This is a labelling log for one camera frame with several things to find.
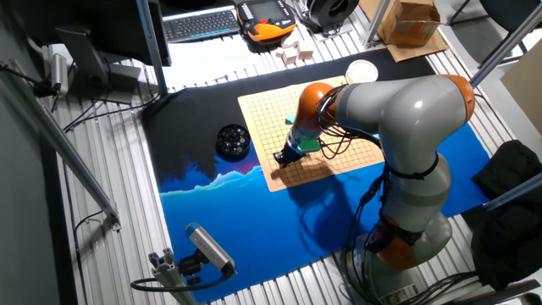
white cup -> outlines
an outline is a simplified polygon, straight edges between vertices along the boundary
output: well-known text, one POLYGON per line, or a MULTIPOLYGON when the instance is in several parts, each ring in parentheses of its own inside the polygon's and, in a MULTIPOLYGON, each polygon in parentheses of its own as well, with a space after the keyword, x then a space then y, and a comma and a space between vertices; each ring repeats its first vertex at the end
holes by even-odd
POLYGON ((373 82, 379 78, 379 70, 373 63, 358 59, 348 66, 345 77, 348 84, 373 82))

keyboard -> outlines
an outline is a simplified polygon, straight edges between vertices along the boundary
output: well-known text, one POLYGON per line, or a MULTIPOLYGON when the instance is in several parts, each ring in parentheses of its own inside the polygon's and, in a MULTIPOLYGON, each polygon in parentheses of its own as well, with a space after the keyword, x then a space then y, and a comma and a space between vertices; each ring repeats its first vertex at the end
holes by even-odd
POLYGON ((168 42, 188 42, 237 32, 240 27, 231 10, 168 19, 163 22, 168 42))

black mat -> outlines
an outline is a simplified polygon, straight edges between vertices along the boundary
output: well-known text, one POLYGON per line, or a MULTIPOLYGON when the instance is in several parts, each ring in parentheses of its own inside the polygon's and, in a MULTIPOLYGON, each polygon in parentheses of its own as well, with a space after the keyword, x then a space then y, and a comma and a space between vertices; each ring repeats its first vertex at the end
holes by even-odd
POLYGON ((158 189, 163 192, 161 186, 167 179, 183 180, 190 164, 214 178, 218 131, 229 124, 246 126, 238 97, 344 75, 348 65, 357 59, 373 63, 379 70, 378 80, 434 74, 425 58, 396 63, 387 49, 381 49, 220 85, 184 89, 143 113, 158 189))

metal pole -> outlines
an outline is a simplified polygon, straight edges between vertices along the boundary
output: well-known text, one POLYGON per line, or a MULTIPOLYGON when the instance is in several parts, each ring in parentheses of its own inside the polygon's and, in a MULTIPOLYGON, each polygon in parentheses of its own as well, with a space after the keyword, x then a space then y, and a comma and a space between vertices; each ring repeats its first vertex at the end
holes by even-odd
POLYGON ((162 59, 160 58, 160 51, 158 50, 158 44, 156 43, 156 34, 152 27, 151 10, 149 9, 147 0, 137 0, 137 10, 139 11, 141 25, 143 25, 143 31, 145 32, 147 48, 151 55, 154 74, 158 80, 158 92, 160 93, 160 96, 163 97, 168 94, 168 87, 166 86, 166 79, 163 76, 162 59))
POLYGON ((542 19, 542 3, 523 21, 510 38, 491 56, 471 79, 471 86, 478 86, 501 60, 530 32, 542 19))
POLYGON ((362 45, 364 48, 367 48, 367 44, 373 40, 376 35, 377 30, 379 29, 380 23, 384 18, 386 9, 390 5, 391 0, 380 0, 379 6, 376 8, 371 24, 369 25, 368 34, 362 40, 362 45))
POLYGON ((507 191, 506 193, 498 196, 497 198, 491 200, 490 202, 487 202, 484 204, 484 208, 487 208, 488 211, 494 210, 501 205, 510 202, 521 195, 530 192, 537 187, 542 186, 542 174, 538 174, 535 177, 523 182, 519 186, 514 187, 510 191, 507 191))
POLYGON ((28 84, 18 76, 8 73, 0 73, 0 80, 7 80, 5 86, 13 89, 18 105, 30 117, 32 123, 37 125, 38 130, 45 136, 49 144, 62 157, 64 162, 71 168, 80 183, 91 194, 96 203, 103 209, 108 216, 114 230, 120 230, 119 214, 111 206, 108 196, 92 172, 86 167, 85 162, 75 151, 66 135, 58 127, 49 110, 36 100, 28 84))

cardboard box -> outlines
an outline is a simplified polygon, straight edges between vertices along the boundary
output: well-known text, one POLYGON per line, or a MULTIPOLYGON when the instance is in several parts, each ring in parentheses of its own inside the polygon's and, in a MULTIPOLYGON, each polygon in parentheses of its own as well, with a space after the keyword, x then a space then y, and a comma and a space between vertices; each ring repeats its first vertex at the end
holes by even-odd
POLYGON ((440 14, 433 0, 393 0, 379 27, 386 44, 422 47, 440 25, 440 14))

